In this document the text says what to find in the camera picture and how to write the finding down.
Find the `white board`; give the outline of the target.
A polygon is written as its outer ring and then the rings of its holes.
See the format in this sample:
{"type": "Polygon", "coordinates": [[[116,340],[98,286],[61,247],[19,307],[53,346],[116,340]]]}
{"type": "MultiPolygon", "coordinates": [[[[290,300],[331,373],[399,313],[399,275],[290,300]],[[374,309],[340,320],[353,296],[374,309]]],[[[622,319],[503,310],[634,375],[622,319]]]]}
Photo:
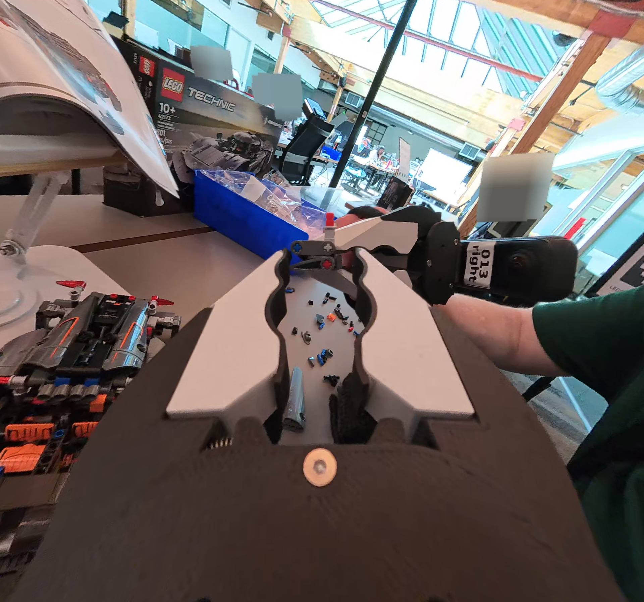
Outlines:
{"type": "Polygon", "coordinates": [[[456,206],[467,186],[472,165],[430,149],[415,174],[417,187],[443,204],[456,206]]]}

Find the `white book stand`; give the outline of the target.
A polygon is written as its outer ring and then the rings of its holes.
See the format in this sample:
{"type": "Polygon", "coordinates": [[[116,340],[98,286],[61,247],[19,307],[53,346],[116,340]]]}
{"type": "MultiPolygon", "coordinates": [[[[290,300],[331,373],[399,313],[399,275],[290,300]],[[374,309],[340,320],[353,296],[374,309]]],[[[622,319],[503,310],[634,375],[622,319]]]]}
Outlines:
{"type": "Polygon", "coordinates": [[[1,176],[34,174],[36,180],[22,205],[1,218],[1,344],[27,333],[41,301],[66,295],[56,284],[86,281],[89,290],[120,289],[80,252],[57,245],[34,246],[60,188],[74,169],[122,163],[113,147],[42,146],[32,150],[22,137],[3,138],[1,176]]]}

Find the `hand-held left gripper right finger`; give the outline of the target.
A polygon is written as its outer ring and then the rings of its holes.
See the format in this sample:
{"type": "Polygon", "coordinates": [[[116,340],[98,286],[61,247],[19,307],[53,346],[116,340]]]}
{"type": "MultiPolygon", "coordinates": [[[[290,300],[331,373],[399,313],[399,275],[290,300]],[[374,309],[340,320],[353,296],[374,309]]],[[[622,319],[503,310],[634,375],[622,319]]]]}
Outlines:
{"type": "Polygon", "coordinates": [[[376,420],[471,419],[474,407],[429,304],[365,249],[354,260],[356,311],[364,324],[354,365],[376,420]]]}

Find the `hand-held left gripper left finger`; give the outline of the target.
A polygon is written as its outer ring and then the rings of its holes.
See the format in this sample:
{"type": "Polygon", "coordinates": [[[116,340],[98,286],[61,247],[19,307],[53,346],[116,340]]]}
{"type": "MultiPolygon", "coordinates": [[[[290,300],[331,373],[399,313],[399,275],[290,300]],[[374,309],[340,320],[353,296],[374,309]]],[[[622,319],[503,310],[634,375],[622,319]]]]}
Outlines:
{"type": "Polygon", "coordinates": [[[291,253],[281,250],[216,300],[166,407],[170,419],[215,418],[233,432],[255,418],[273,444],[289,396],[285,290],[291,253]]]}

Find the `lego instruction booklet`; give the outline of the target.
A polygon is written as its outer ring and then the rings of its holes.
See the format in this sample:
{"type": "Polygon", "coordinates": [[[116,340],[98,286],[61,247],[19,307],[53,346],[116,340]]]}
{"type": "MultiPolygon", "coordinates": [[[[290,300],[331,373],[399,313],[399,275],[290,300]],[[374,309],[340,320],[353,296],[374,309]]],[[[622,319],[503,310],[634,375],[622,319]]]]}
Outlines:
{"type": "Polygon", "coordinates": [[[128,161],[178,196],[148,108],[84,0],[1,0],[1,175],[128,161]]]}

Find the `lego set box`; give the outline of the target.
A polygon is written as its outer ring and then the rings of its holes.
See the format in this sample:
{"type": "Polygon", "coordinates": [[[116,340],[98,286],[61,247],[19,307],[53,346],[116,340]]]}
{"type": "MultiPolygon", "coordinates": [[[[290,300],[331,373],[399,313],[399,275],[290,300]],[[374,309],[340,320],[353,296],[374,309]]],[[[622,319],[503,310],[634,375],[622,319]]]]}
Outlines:
{"type": "Polygon", "coordinates": [[[113,38],[153,119],[178,197],[132,163],[103,168],[103,203],[149,218],[192,212],[195,171],[270,172],[282,122],[271,107],[132,41],[113,38]]]}

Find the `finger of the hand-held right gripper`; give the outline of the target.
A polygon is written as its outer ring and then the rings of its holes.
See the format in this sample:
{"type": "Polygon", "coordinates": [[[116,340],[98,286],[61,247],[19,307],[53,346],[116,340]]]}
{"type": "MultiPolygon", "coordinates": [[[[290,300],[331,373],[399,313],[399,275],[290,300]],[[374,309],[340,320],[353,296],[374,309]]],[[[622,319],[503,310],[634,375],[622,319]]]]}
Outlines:
{"type": "MultiPolygon", "coordinates": [[[[350,297],[358,295],[358,281],[354,281],[347,271],[328,270],[307,270],[294,268],[298,276],[308,276],[316,281],[333,287],[338,292],[345,293],[350,297]]],[[[392,274],[385,267],[368,267],[364,278],[368,290],[375,297],[383,297],[385,294],[408,294],[415,295],[409,281],[403,281],[395,274],[392,274]]]]}
{"type": "Polygon", "coordinates": [[[394,251],[411,251],[419,238],[419,225],[415,222],[384,219],[364,219],[338,228],[334,243],[338,251],[356,247],[375,251],[389,247],[394,251]]]}

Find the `person's right forearm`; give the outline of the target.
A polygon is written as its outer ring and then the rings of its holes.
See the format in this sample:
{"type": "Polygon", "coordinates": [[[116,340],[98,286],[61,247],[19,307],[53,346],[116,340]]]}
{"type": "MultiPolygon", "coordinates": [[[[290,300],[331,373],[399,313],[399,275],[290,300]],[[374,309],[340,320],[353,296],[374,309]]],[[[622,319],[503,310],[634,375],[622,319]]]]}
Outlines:
{"type": "Polygon", "coordinates": [[[454,322],[504,371],[526,375],[565,377],[543,349],[533,322],[533,308],[514,308],[467,295],[454,295],[434,310],[454,322]]]}

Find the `scattered loose lego pieces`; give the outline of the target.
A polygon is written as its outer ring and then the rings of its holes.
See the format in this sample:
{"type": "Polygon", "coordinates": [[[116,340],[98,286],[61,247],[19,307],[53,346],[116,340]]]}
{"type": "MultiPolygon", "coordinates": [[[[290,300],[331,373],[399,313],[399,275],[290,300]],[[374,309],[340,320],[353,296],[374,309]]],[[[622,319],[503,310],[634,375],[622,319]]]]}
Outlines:
{"type": "Polygon", "coordinates": [[[288,362],[303,372],[307,393],[339,387],[350,373],[363,324],[340,291],[309,277],[292,276],[285,291],[288,362]]]}

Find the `clear plastic parts bags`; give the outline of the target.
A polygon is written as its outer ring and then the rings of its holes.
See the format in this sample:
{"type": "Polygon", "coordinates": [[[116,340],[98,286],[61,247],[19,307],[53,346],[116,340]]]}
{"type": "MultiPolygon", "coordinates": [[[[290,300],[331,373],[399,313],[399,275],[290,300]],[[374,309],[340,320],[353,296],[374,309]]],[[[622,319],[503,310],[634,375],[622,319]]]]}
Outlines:
{"type": "Polygon", "coordinates": [[[321,232],[326,224],[326,211],[339,215],[341,190],[311,185],[291,185],[278,172],[258,178],[250,172],[233,170],[198,171],[195,176],[195,213],[204,217],[222,218],[232,215],[234,202],[242,216],[253,205],[308,234],[321,232]]]}

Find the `black pole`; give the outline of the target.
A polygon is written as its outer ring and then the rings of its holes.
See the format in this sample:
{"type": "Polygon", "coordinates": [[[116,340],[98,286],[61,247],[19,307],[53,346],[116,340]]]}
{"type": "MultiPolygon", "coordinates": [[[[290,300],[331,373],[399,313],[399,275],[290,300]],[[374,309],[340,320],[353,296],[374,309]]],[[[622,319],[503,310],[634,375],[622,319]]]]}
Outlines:
{"type": "Polygon", "coordinates": [[[375,97],[379,92],[384,77],[388,72],[391,61],[393,60],[393,57],[397,51],[398,44],[400,43],[400,40],[402,39],[405,30],[407,29],[408,22],[411,18],[412,12],[414,11],[417,1],[418,0],[407,0],[405,6],[403,7],[403,10],[400,13],[398,22],[391,34],[390,41],[387,44],[381,62],[379,63],[379,66],[375,72],[374,78],[372,80],[372,83],[370,84],[363,105],[359,109],[358,117],[353,124],[347,143],[342,150],[339,162],[335,166],[334,173],[328,184],[328,189],[335,189],[339,185],[342,173],[344,172],[344,168],[348,163],[353,147],[355,146],[358,139],[359,133],[365,124],[366,117],[371,110],[375,97]]]}

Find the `long grey lego blade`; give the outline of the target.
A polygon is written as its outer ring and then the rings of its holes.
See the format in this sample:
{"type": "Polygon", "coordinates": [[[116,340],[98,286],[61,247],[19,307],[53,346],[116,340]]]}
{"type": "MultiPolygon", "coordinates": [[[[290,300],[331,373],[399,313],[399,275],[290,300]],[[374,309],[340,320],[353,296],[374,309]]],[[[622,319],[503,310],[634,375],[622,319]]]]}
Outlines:
{"type": "Polygon", "coordinates": [[[294,433],[305,430],[305,394],[303,373],[299,366],[293,368],[286,405],[281,417],[282,429],[294,433]]]}

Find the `dark boxed set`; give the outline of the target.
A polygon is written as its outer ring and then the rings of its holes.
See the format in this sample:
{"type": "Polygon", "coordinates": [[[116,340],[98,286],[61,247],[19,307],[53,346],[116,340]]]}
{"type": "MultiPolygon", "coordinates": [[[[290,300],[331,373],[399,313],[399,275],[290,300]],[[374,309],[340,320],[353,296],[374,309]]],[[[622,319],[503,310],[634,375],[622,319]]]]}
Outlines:
{"type": "Polygon", "coordinates": [[[415,189],[405,180],[391,176],[376,207],[388,212],[403,208],[409,203],[414,192],[415,189]]]}

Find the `wooden post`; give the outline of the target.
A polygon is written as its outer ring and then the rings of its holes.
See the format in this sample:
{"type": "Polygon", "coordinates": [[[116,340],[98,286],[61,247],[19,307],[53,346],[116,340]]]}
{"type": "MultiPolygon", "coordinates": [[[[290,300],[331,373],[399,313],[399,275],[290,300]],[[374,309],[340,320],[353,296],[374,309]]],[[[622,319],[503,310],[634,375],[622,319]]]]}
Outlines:
{"type": "Polygon", "coordinates": [[[462,236],[475,226],[482,174],[488,161],[508,155],[559,153],[584,126],[589,126],[592,115],[600,113],[592,106],[583,117],[577,117],[570,103],[581,93],[594,89],[601,74],[606,72],[606,69],[599,70],[597,63],[614,42],[608,36],[585,32],[524,102],[520,114],[503,128],[459,199],[457,215],[462,236]]]}

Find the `black office chair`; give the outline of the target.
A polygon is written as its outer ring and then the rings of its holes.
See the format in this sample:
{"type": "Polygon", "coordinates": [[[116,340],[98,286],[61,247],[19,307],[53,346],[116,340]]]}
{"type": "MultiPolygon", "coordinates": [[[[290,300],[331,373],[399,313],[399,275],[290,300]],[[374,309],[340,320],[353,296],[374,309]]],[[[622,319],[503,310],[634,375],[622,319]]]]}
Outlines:
{"type": "Polygon", "coordinates": [[[308,185],[313,156],[334,131],[317,101],[305,98],[302,111],[305,121],[278,158],[278,171],[291,185],[308,185]]]}

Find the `blue plastic bin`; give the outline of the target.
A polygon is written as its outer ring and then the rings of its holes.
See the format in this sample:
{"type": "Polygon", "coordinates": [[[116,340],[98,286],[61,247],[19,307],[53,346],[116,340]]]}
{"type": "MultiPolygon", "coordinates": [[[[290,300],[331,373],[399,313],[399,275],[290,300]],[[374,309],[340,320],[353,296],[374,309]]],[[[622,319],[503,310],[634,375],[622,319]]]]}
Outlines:
{"type": "Polygon", "coordinates": [[[308,234],[258,207],[245,205],[245,208],[251,210],[249,215],[242,216],[241,207],[234,202],[232,215],[225,212],[222,218],[215,218],[195,213],[195,218],[264,260],[275,252],[288,249],[295,240],[316,239],[323,236],[323,229],[321,232],[308,234]]]}

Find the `framed tag sign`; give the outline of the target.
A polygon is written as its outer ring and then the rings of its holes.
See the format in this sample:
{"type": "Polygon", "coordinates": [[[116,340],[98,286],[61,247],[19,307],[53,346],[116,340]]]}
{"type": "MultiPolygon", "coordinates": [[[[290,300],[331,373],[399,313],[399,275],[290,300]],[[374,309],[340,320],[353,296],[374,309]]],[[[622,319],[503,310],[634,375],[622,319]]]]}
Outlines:
{"type": "Polygon", "coordinates": [[[603,297],[643,286],[643,245],[626,252],[585,294],[603,297]]]}

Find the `small lego beam assembly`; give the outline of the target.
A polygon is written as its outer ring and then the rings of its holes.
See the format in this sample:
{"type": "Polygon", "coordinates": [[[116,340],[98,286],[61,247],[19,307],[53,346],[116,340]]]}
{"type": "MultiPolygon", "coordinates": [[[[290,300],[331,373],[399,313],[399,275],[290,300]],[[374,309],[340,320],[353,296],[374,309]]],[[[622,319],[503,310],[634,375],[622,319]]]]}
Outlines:
{"type": "Polygon", "coordinates": [[[322,239],[297,240],[290,244],[290,269],[292,271],[340,271],[343,269],[344,251],[335,244],[335,216],[325,215],[322,239]]]}

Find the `silver ventilation duct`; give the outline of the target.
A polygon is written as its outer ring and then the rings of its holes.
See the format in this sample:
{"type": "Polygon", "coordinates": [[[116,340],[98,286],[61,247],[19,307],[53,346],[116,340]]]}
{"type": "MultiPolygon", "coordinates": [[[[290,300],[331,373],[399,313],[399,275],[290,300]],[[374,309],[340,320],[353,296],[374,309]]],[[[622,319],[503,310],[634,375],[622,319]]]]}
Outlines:
{"type": "Polygon", "coordinates": [[[636,81],[643,78],[643,46],[606,72],[596,83],[601,103],[618,113],[642,116],[643,90],[636,81]]]}

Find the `grey and black lego car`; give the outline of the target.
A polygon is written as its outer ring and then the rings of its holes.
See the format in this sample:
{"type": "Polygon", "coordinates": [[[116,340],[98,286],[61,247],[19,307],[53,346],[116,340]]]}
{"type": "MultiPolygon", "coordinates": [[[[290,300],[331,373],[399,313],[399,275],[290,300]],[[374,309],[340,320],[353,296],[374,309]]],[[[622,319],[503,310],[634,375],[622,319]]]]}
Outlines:
{"type": "Polygon", "coordinates": [[[58,281],[32,331],[1,349],[1,579],[34,558],[68,473],[99,422],[181,316],[171,300],[91,292],[58,281]]]}

